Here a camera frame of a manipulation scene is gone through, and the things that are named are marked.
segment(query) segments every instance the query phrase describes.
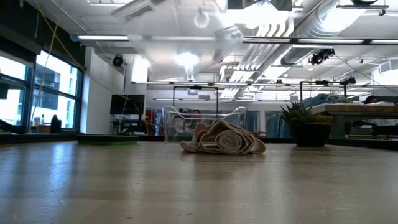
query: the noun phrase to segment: window frame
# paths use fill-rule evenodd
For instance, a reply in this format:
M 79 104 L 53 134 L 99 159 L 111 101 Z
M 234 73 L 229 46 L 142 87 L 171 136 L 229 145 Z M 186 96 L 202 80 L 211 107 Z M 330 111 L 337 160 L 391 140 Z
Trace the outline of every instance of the window frame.
M 42 49 L 42 51 L 46 52 L 47 54 L 49 53 L 47 49 Z M 75 100 L 75 110 L 73 112 L 74 128 L 63 128 L 63 129 L 75 130 L 76 132 L 80 132 L 81 99 L 82 99 L 82 93 L 83 93 L 84 72 L 76 65 L 69 63 L 68 60 L 63 60 L 62 58 L 57 57 L 54 54 L 50 54 L 50 55 L 67 63 L 71 67 L 77 69 L 76 95 L 74 96 L 74 95 L 71 95 L 68 93 L 54 90 L 53 88 L 49 88 L 46 86 L 42 86 L 42 91 Z M 36 84 L 35 80 L 34 80 L 35 69 L 36 69 L 36 62 L 33 64 L 33 67 L 26 65 L 25 80 L 21 80 L 19 78 L 15 78 L 15 77 L 0 73 L 1 79 L 5 80 L 7 83 L 9 83 L 11 85 L 20 86 L 21 88 L 23 88 L 25 90 L 24 91 L 24 100 L 22 103 L 21 126 L 25 127 L 26 129 L 29 127 L 29 124 L 31 122 L 30 117 L 31 117 L 31 113 L 32 113 L 32 107 L 34 106 L 33 105 L 34 90 L 40 89 L 40 85 Z

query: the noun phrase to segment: ceiling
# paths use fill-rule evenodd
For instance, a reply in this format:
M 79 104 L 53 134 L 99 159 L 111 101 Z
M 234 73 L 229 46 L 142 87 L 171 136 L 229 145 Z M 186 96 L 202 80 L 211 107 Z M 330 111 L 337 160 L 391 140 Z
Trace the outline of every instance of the ceiling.
M 35 0 L 26 0 L 29 4 L 35 5 Z M 93 3 L 99 3 L 100 0 L 90 0 Z M 226 0 L 217 0 L 220 5 L 225 5 Z M 303 10 L 296 11 L 294 14 L 294 23 L 298 24 L 321 0 L 304 0 Z M 125 4 L 130 0 L 102 0 L 102 3 L 113 2 L 117 4 Z M 61 13 L 60 26 L 71 34 L 124 34 L 123 26 L 120 22 L 111 16 L 111 12 L 117 7 L 91 6 L 87 0 L 48 0 L 39 1 L 39 6 L 44 13 L 52 21 L 57 20 L 59 11 L 58 6 L 61 5 L 63 13 Z M 380 0 L 379 4 L 384 4 L 384 0 Z M 398 1 L 386 0 L 389 5 L 387 15 L 378 16 L 379 11 L 367 11 L 351 26 L 341 32 L 338 37 L 378 37 L 388 38 L 398 37 Z M 256 29 L 247 29 L 242 24 L 236 24 L 239 30 L 245 35 L 255 35 Z M 105 59 L 112 58 L 115 53 L 124 53 L 126 58 L 136 53 L 129 42 L 101 42 L 93 43 L 96 52 Z M 227 58 L 225 62 L 239 63 L 248 51 L 249 44 L 241 44 Z M 349 65 L 345 64 L 341 59 L 332 57 L 324 64 L 315 67 L 309 71 L 303 67 L 291 68 L 286 73 L 289 75 L 287 79 L 294 80 L 311 80 L 311 79 L 328 79 L 340 76 L 352 70 L 351 67 L 357 68 L 365 75 L 377 65 L 386 62 L 391 57 L 398 57 L 398 47 L 375 47 L 375 46 L 335 46 L 336 55 L 339 56 Z M 203 69 L 203 73 L 208 73 L 211 77 L 218 74 L 222 64 L 213 65 Z M 369 80 L 362 75 L 357 75 L 358 83 L 367 83 Z

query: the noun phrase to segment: succulent plant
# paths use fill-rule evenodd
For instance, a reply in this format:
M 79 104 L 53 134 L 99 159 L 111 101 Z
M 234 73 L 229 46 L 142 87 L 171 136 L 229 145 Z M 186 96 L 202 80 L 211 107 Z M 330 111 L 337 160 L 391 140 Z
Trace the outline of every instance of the succulent plant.
M 282 110 L 278 113 L 278 116 L 289 125 L 298 126 L 308 123 L 330 124 L 332 121 L 332 117 L 330 116 L 312 114 L 312 107 L 306 108 L 301 102 L 292 102 L 292 106 L 286 106 L 286 109 L 281 108 Z

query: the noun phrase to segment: white ceiling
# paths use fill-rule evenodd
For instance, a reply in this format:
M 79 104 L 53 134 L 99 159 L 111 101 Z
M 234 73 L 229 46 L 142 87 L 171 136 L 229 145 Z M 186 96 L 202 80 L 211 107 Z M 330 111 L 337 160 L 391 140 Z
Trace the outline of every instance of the white ceiling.
M 35 0 L 26 0 L 29 4 L 35 6 Z M 128 3 L 130 0 L 113 0 L 114 3 Z M 304 10 L 299 11 L 295 15 L 295 22 L 297 23 L 301 18 L 306 15 L 314 6 L 316 6 L 320 0 L 304 0 Z M 41 8 L 44 13 L 51 20 L 56 21 L 59 13 L 59 8 L 56 6 L 62 4 L 62 9 L 65 13 L 61 13 L 60 26 L 63 27 L 71 34 L 124 34 L 123 27 L 119 21 L 111 16 L 112 10 L 116 7 L 103 7 L 103 6 L 91 6 L 86 0 L 41 0 L 39 1 Z M 386 4 L 390 6 L 387 11 L 388 14 L 398 14 L 398 1 L 397 0 L 386 0 Z M 366 14 L 377 14 L 378 12 L 367 12 Z M 379 37 L 388 38 L 398 37 L 398 24 L 397 16 L 361 16 L 352 26 L 344 30 L 339 37 Z M 246 29 L 241 24 L 238 24 L 239 29 L 244 35 L 254 35 L 256 30 Z M 101 43 L 101 48 L 97 48 L 97 52 L 103 51 L 104 55 L 108 57 L 112 56 L 113 52 L 117 50 L 115 48 L 126 48 L 130 47 L 129 42 L 105 42 Z M 248 44 L 242 44 L 234 52 L 231 53 L 229 58 L 233 58 L 235 62 L 239 62 L 243 55 L 246 53 Z M 366 57 L 365 62 L 369 63 L 381 63 L 385 60 L 380 58 L 398 57 L 398 47 L 373 47 L 373 46 L 336 46 L 336 54 L 339 57 L 343 57 L 347 62 L 360 69 L 362 72 L 367 72 L 374 66 L 368 64 L 360 64 L 359 58 Z M 206 69 L 210 72 L 218 72 L 220 66 L 212 66 Z M 342 73 L 352 70 L 351 67 L 345 65 L 338 58 L 331 58 L 323 65 L 315 68 L 312 72 L 306 68 L 292 68 L 287 73 L 291 78 L 303 78 L 303 79 L 332 79 Z

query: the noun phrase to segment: table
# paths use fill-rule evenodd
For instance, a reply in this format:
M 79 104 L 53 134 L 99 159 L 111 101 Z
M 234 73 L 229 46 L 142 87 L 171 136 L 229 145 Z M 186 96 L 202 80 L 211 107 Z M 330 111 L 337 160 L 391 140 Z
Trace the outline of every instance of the table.
M 322 104 L 312 108 L 313 113 L 327 113 L 333 117 L 332 138 L 345 138 L 345 122 L 362 119 L 397 119 L 398 106 Z
M 267 144 L 265 155 L 178 144 L 0 146 L 0 223 L 398 223 L 398 153 Z

